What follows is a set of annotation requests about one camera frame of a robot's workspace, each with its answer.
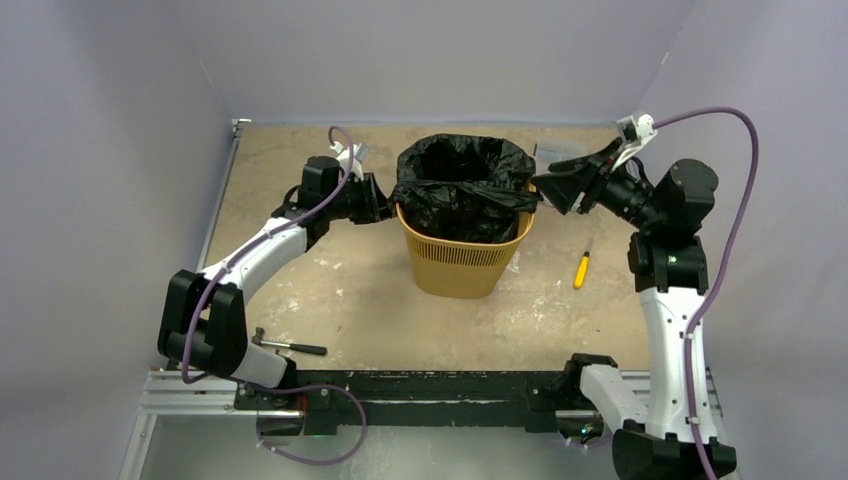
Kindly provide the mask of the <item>black plastic trash bag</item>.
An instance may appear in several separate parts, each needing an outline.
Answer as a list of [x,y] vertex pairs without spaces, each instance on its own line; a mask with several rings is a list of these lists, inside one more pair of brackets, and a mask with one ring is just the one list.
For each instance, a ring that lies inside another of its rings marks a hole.
[[533,214],[541,201],[529,190],[535,173],[534,158],[509,140],[435,134],[398,156],[389,201],[425,236],[506,243],[517,236],[519,215]]

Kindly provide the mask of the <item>yellow plastic trash bin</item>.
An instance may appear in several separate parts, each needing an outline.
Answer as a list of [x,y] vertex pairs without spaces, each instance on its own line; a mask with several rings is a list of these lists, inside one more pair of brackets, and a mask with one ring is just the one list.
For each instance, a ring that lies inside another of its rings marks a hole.
[[396,213],[404,230],[415,284],[425,293],[456,299],[480,299],[491,294],[535,220],[533,213],[521,213],[514,239],[481,244],[423,235],[407,224],[400,208]]

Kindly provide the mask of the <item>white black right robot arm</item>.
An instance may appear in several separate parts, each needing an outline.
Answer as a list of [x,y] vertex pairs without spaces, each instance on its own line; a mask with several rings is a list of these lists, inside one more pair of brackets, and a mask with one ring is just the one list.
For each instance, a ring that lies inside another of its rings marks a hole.
[[715,172],[701,161],[675,162],[657,183],[616,165],[620,141],[555,162],[532,183],[560,213],[602,206],[630,224],[627,260],[645,318],[650,396],[642,402],[608,356],[575,354],[560,392],[591,403],[611,431],[621,479],[712,479],[734,472],[734,448],[719,438],[710,407],[702,316],[709,282],[699,238],[714,207]]

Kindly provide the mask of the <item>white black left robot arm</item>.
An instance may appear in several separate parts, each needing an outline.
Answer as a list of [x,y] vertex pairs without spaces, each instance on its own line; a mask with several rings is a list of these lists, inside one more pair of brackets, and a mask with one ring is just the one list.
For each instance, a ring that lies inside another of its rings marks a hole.
[[335,220],[372,224],[392,210],[371,172],[336,158],[307,160],[300,183],[263,227],[218,264],[180,270],[168,284],[157,339],[164,357],[202,374],[259,386],[272,408],[297,399],[296,363],[253,343],[246,306],[289,262],[308,252]]

